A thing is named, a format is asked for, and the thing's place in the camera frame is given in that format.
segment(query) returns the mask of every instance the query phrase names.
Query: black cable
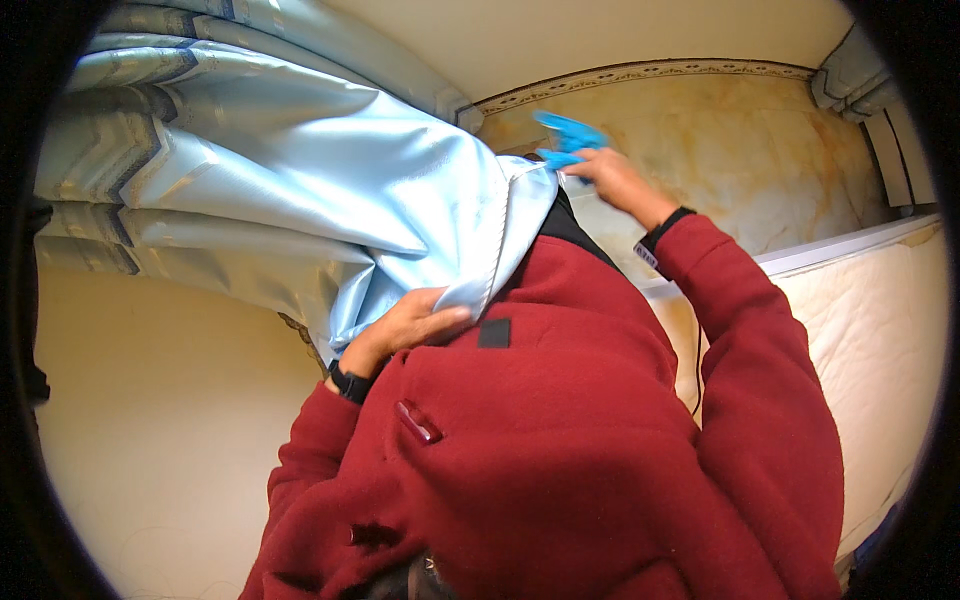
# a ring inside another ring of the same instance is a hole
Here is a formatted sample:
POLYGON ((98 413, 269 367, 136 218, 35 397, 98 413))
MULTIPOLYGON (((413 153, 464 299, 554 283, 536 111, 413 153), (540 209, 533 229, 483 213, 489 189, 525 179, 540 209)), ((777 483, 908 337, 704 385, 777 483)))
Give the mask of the black cable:
POLYGON ((693 376, 697 378, 697 405, 693 407, 693 413, 690 414, 691 417, 697 416, 697 411, 700 410, 700 402, 704 399, 703 389, 700 387, 700 352, 704 347, 704 329, 700 326, 700 322, 697 322, 697 358, 693 361, 693 376))

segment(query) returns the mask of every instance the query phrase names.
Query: hand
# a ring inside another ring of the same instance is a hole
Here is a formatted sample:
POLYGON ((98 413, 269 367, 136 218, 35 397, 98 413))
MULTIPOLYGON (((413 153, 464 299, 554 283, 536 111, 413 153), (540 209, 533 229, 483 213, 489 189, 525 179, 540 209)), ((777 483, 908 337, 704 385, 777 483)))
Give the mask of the hand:
MULTIPOLYGON (((465 306, 433 312, 434 304, 445 289, 421 288, 407 292, 393 308, 350 342, 340 359, 340 371, 372 378, 389 356, 452 333, 466 324, 470 310, 465 306)), ((332 379, 327 379, 325 385, 333 392, 340 392, 332 379)))
POLYGON ((630 213, 646 230, 666 221, 678 208, 677 203, 651 187, 619 152, 585 148, 573 154, 584 162, 564 167, 561 173, 592 180, 601 200, 630 213))

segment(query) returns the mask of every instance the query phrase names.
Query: black wristwatch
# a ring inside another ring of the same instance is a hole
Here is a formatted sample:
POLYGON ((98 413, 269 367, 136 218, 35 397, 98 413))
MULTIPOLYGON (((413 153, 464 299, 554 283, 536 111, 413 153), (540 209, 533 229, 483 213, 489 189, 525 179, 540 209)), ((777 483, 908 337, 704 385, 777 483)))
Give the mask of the black wristwatch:
POLYGON ((673 211, 669 217, 666 218, 666 221, 657 225, 653 229, 647 232, 643 238, 636 243, 634 246, 634 252, 643 260, 647 262, 648 265, 657 270, 657 273, 663 275, 660 272, 660 262, 657 260, 654 250, 657 249, 657 242, 660 238, 667 232, 668 229, 672 228, 674 224, 680 221, 686 215, 695 215, 697 211, 692 208, 687 208, 686 206, 681 206, 680 208, 673 211))
POLYGON ((340 396, 357 406, 363 406, 363 401, 367 399, 367 393, 373 385, 373 380, 352 372, 341 372, 339 360, 331 360, 327 370, 330 371, 330 378, 333 379, 333 383, 340 388, 340 396))

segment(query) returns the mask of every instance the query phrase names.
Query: curtain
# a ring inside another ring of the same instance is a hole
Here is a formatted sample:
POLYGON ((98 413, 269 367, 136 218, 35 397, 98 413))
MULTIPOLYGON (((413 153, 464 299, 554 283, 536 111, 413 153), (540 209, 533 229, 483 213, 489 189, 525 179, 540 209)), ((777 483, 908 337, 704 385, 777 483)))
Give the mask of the curtain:
POLYGON ((890 71, 858 25, 824 60, 810 89, 818 107, 833 108, 857 123, 900 98, 890 71))
POLYGON ((129 4, 43 139, 41 265, 153 276, 304 324, 324 360, 407 290, 475 317, 557 190, 455 123, 479 114, 412 55, 300 0, 129 4))

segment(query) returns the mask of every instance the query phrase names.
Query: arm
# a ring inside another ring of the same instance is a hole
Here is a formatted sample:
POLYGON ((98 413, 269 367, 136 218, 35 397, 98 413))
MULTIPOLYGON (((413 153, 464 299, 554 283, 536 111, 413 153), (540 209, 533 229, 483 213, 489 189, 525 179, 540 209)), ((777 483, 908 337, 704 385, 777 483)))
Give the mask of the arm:
MULTIPOLYGON (((676 209, 624 156, 610 149, 578 154, 587 162, 564 171, 594 180, 601 198, 648 230, 676 209)), ((710 340, 697 440, 701 469, 777 569, 832 565, 843 519, 843 466, 804 326, 783 292, 706 217, 683 217, 655 254, 710 340)))
MULTIPOLYGON (((444 288, 424 288, 404 295, 350 343, 340 370, 374 379, 389 356, 462 326, 470 317, 465 307, 433 312, 443 292, 444 288)), ((360 406, 340 396, 332 379, 317 385, 290 428, 290 442, 277 453, 280 466, 267 482, 270 516, 264 538, 305 490, 336 477, 359 417, 360 406)))

